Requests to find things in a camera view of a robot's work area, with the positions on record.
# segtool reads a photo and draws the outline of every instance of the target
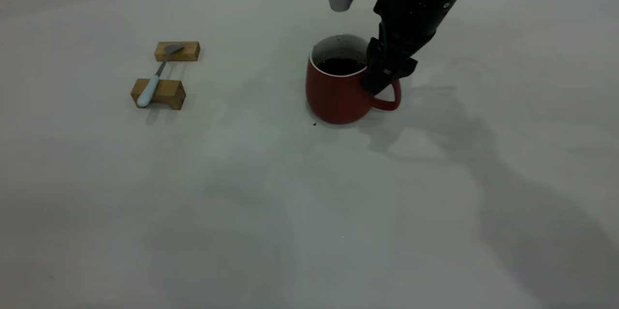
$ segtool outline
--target spoon handle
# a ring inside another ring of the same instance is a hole
[[[155,93],[155,89],[157,89],[157,84],[159,84],[159,76],[154,75],[148,82],[148,86],[144,88],[142,94],[139,98],[137,98],[137,105],[140,107],[146,107],[150,103],[150,99],[152,99],[153,94]]]

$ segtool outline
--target white table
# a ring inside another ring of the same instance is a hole
[[[619,0],[460,0],[325,124],[310,47],[375,1],[0,0],[0,307],[617,308]],[[137,109],[173,40],[183,110]]]

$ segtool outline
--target dark liquid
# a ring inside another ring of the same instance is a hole
[[[318,64],[318,69],[323,73],[332,75],[349,75],[361,71],[365,64],[354,59],[332,58]]]

